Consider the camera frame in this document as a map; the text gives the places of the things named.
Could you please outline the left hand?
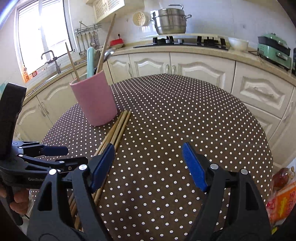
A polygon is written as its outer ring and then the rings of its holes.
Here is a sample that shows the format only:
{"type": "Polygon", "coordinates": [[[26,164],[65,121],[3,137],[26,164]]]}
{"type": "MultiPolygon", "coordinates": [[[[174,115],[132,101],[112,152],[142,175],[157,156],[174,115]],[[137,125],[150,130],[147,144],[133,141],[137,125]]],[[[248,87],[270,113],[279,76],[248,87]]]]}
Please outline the left hand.
{"type": "Polygon", "coordinates": [[[14,194],[14,200],[10,203],[10,208],[18,214],[27,214],[29,202],[29,190],[21,188],[14,194]]]}

